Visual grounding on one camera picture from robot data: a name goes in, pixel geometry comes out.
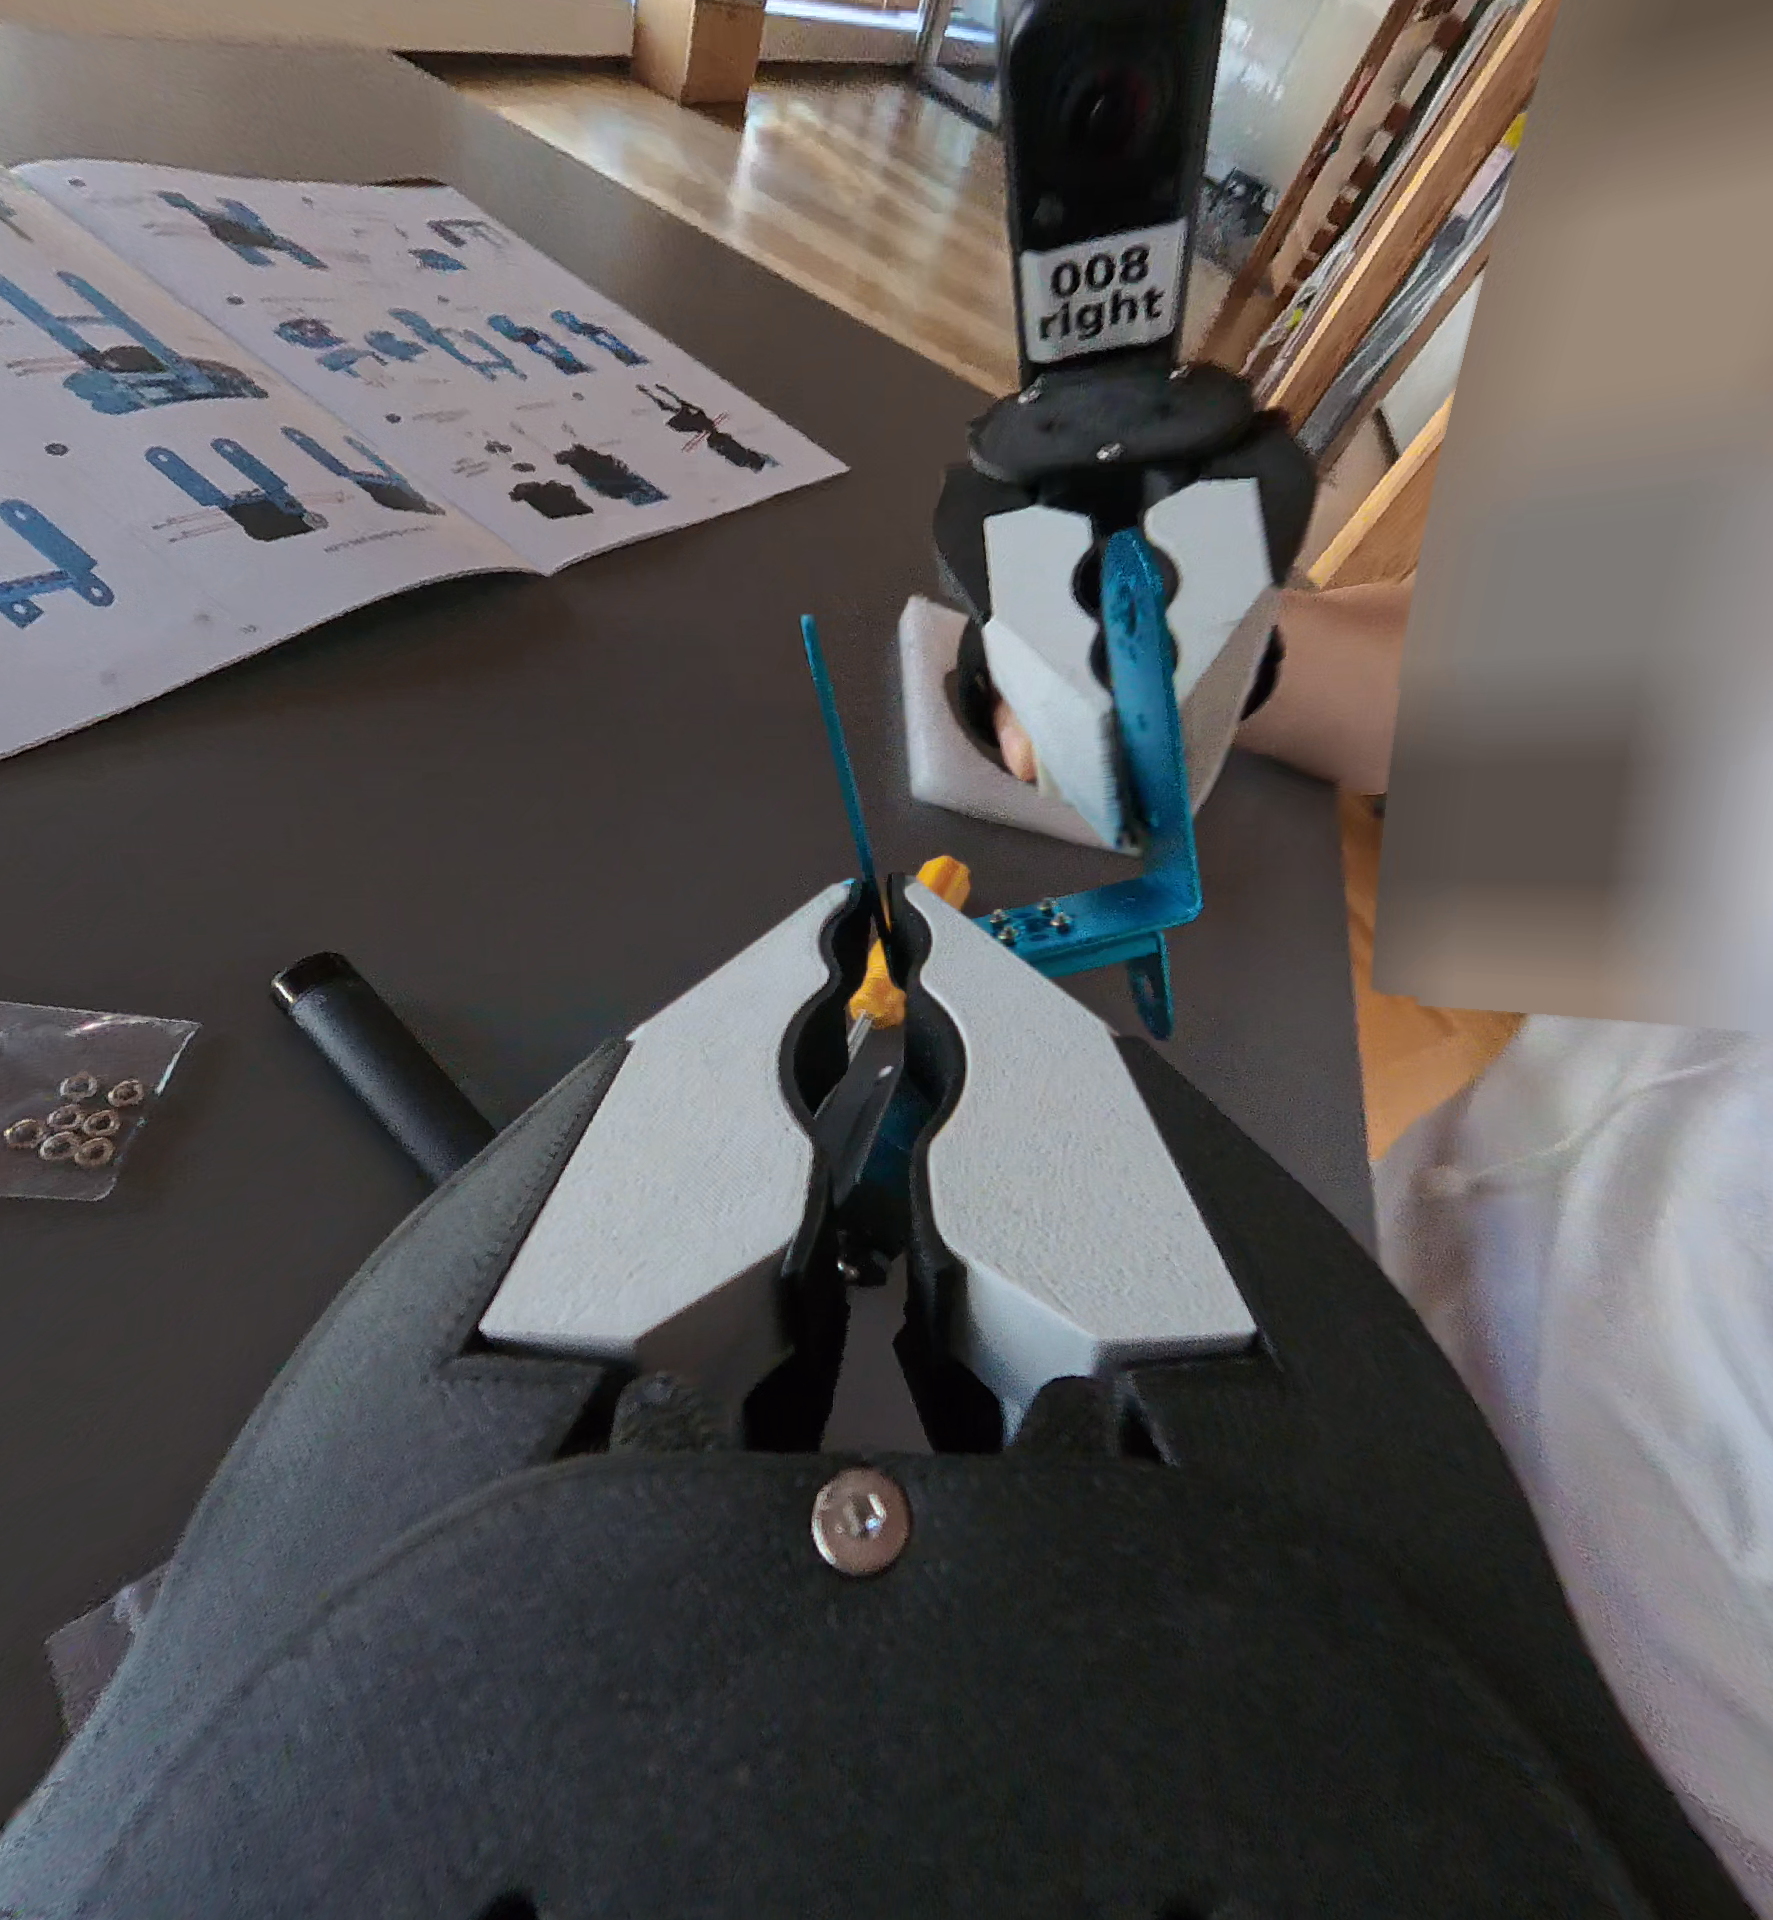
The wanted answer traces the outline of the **scattered small clear parts bags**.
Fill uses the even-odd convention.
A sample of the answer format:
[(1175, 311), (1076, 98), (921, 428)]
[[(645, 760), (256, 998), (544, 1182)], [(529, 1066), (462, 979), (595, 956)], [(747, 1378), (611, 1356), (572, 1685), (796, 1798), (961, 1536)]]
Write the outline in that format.
[(0, 1196), (106, 1196), (197, 1031), (0, 998)]

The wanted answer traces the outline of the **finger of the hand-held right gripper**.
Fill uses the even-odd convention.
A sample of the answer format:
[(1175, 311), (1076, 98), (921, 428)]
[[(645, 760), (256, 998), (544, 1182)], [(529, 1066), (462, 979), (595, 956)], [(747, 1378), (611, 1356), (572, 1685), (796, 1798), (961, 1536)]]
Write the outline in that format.
[(1117, 853), (1141, 850), (1114, 690), (1095, 668), (1100, 624), (1076, 594), (1091, 517), (1005, 509), (981, 523), (985, 676), (1036, 745), (1040, 793), (1069, 801)]
[(1210, 475), (1142, 509), (1142, 539), (1175, 567), (1167, 631), (1170, 686), (1199, 809), (1233, 751), (1260, 684), (1274, 615), (1261, 495), (1254, 475)]

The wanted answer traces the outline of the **black servo motor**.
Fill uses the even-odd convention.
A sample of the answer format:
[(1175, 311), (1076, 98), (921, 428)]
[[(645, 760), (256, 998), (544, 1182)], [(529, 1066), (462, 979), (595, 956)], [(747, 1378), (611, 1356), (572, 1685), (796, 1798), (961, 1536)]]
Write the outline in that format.
[(902, 1031), (875, 1016), (847, 1021), (847, 1066), (815, 1112), (821, 1213), (808, 1252), (843, 1285), (884, 1285), (906, 1249), (906, 1104)]

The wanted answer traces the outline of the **white foam piece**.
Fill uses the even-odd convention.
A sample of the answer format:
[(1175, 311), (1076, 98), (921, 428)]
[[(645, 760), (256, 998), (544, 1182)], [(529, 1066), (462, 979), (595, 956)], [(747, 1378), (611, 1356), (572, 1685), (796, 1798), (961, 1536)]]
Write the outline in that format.
[(906, 725), (906, 784), (917, 801), (971, 820), (1040, 832), (1062, 843), (1109, 853), (1114, 843), (1062, 798), (1014, 778), (966, 733), (947, 676), (955, 670), (966, 615), (911, 594), (899, 615), (899, 684)]

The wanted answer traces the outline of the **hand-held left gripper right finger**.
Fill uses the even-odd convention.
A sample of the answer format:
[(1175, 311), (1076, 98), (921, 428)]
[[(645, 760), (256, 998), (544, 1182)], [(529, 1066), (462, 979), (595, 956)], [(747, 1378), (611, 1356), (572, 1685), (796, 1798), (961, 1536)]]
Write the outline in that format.
[(899, 965), (921, 1108), (899, 1350), (934, 1445), (1010, 1445), (1055, 1378), (1248, 1356), (1254, 1314), (1114, 1030), (917, 880)]

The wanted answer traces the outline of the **black cylindrical tool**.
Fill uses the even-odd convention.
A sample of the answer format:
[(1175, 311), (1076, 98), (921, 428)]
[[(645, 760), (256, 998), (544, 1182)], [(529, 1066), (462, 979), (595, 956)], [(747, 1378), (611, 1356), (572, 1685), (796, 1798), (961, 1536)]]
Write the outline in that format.
[(341, 952), (294, 958), (269, 989), (430, 1186), (496, 1140), (481, 1104)]

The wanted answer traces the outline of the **white t-shirt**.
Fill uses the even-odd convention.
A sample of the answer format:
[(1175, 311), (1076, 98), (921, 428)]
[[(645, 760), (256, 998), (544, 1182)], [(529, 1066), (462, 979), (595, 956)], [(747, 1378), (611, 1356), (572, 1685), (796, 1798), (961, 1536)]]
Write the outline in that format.
[(1379, 1252), (1773, 1916), (1773, 1042), (1526, 1016), (1379, 1163)]

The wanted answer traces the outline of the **blue metal bracket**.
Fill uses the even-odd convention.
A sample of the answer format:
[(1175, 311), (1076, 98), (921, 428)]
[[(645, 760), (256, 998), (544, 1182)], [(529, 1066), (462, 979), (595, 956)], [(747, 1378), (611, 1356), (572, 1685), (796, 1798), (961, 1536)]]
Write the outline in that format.
[(1040, 976), (1123, 967), (1142, 1030), (1170, 1042), (1167, 932), (1201, 914), (1201, 873), (1187, 733), (1170, 686), (1163, 565), (1142, 533), (1104, 539), (1097, 606), (1114, 733), (1123, 751), (1123, 820), (1141, 843), (1141, 874), (991, 911), (975, 925)]

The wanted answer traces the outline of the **yellow handled screwdriver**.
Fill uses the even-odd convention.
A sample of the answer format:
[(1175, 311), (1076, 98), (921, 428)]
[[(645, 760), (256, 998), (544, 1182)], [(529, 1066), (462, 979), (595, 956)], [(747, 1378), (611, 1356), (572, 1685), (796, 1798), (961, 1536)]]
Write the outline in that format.
[[(917, 884), (929, 885), (938, 898), (947, 905), (966, 905), (971, 898), (971, 873), (961, 857), (929, 857), (917, 868)], [(870, 943), (866, 952), (866, 970), (858, 989), (847, 1003), (847, 1060), (858, 1054), (858, 1049), (875, 1031), (894, 1031), (906, 1016), (906, 996), (899, 989), (890, 976), (890, 958), (884, 942)]]

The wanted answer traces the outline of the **open instruction booklet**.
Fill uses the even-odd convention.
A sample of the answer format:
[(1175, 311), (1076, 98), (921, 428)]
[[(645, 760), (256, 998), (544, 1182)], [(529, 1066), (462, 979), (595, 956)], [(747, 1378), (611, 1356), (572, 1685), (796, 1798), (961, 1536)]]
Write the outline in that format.
[(0, 164), (0, 760), (842, 473), (444, 183)]

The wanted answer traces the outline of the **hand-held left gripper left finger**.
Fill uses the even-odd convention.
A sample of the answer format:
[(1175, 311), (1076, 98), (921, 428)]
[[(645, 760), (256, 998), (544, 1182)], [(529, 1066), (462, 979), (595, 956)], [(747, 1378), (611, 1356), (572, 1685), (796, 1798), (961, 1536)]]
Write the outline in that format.
[(489, 1342), (679, 1373), (751, 1449), (821, 1445), (847, 1292), (815, 1108), (847, 1072), (866, 943), (858, 884), (831, 884), (629, 1031)]

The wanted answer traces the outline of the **dark grey desk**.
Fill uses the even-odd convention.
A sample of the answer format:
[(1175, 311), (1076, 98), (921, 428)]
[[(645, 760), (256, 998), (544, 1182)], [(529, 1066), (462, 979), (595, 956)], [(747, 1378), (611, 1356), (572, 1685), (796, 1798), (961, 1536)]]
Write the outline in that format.
[(276, 1013), (341, 948), (496, 1116), (853, 873), (815, 615), (888, 868), (1114, 865), (906, 798), (894, 620), (985, 396), (407, 62), (0, 25), (0, 160), (432, 178), (847, 473), (555, 580), (341, 618), (0, 763), (0, 998), (197, 1016), (105, 1200), (0, 1200), (0, 1826), (45, 1637), (152, 1569), (281, 1363), (423, 1196)]

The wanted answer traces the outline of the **square wooden pillar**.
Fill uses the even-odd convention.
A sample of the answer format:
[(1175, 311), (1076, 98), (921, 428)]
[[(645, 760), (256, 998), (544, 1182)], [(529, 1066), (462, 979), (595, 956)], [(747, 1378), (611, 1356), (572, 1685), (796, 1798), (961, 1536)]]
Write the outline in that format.
[(632, 4), (629, 75), (679, 107), (746, 107), (767, 4)]

